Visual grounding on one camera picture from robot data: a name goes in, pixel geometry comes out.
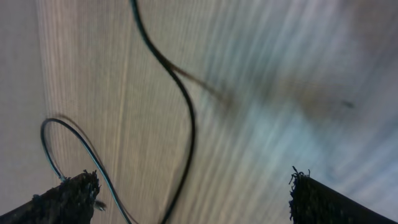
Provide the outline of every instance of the wire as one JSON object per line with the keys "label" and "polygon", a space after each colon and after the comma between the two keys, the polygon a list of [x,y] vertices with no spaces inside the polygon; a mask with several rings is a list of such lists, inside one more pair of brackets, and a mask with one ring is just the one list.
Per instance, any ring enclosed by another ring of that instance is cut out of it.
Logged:
{"label": "wire", "polygon": [[[145,27],[142,23],[141,20],[141,15],[139,12],[139,8],[138,8],[138,4],[136,0],[130,0],[131,2],[131,7],[132,7],[132,13],[134,14],[134,18],[136,21],[136,25],[139,29],[139,32],[141,34],[142,39],[144,40],[146,46],[148,47],[148,49],[152,52],[152,54],[155,56],[155,58],[159,61],[159,63],[166,69],[166,71],[169,73],[169,75],[173,78],[174,82],[177,84],[178,88],[180,89],[185,102],[187,103],[188,106],[188,111],[189,111],[189,115],[190,115],[190,124],[191,124],[191,136],[190,136],[190,146],[189,146],[189,152],[188,152],[188,158],[187,158],[187,163],[185,164],[185,168],[181,177],[181,181],[177,187],[177,190],[172,198],[172,201],[169,205],[169,207],[166,209],[165,211],[165,215],[161,221],[161,224],[166,224],[167,220],[170,218],[173,209],[177,203],[177,200],[181,194],[181,191],[183,189],[184,183],[187,179],[188,176],[188,172],[190,169],[190,165],[192,163],[192,157],[193,157],[193,152],[195,150],[195,138],[196,138],[196,124],[195,124],[195,110],[193,108],[193,103],[192,100],[188,94],[187,89],[185,88],[184,84],[181,82],[181,80],[178,78],[178,76],[176,76],[176,74],[173,71],[172,66],[170,65],[170,62],[156,49],[155,45],[152,43],[152,41],[150,40],[149,36],[147,35],[147,32],[145,30]],[[122,203],[120,202],[120,199],[118,198],[116,191],[113,187],[113,184],[111,182],[111,180],[109,179],[104,167],[100,164],[99,160],[97,159],[97,157],[94,155],[93,151],[91,150],[91,148],[89,147],[89,145],[87,144],[87,142],[82,138],[82,136],[75,130],[73,129],[71,126],[69,126],[67,123],[59,120],[59,119],[55,119],[55,118],[49,118],[43,121],[42,125],[41,125],[41,129],[40,129],[40,138],[42,140],[42,145],[43,145],[43,149],[44,149],[44,153],[48,159],[48,161],[50,162],[50,165],[52,167],[52,169],[54,170],[55,174],[61,179],[61,180],[65,180],[65,177],[60,173],[60,171],[55,167],[50,154],[49,154],[49,150],[47,148],[47,144],[45,141],[45,127],[49,122],[55,122],[58,124],[63,125],[64,127],[66,127],[69,131],[71,131],[79,140],[80,142],[84,145],[87,153],[90,155],[90,157],[92,158],[92,160],[94,161],[95,165],[97,166],[97,168],[99,169],[99,171],[102,173],[106,184],[108,185],[111,194],[113,196],[113,199],[116,203],[116,205],[119,208],[119,211],[122,213],[122,216],[124,217],[124,219],[126,220],[126,222],[128,224],[131,223],[129,217],[126,214],[126,211],[123,209]]]}

